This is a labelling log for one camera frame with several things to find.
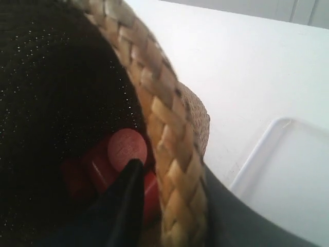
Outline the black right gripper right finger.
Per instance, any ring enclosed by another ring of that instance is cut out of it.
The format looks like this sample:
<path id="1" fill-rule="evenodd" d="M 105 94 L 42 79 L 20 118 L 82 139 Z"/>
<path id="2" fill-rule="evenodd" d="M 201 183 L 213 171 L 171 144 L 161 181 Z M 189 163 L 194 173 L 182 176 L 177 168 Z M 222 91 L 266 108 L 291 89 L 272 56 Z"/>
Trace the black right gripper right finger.
<path id="1" fill-rule="evenodd" d="M 208 200 L 205 246 L 315 246 L 253 211 L 229 191 L 207 166 L 205 175 Z"/>

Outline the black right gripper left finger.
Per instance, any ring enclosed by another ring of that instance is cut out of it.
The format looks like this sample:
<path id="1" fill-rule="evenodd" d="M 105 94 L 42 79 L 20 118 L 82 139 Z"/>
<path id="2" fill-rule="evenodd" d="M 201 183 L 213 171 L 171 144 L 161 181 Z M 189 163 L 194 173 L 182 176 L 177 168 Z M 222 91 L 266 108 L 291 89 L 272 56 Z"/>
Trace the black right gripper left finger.
<path id="1" fill-rule="evenodd" d="M 143 164 L 132 159 L 89 209 L 35 246 L 137 246 L 143 207 Z"/>

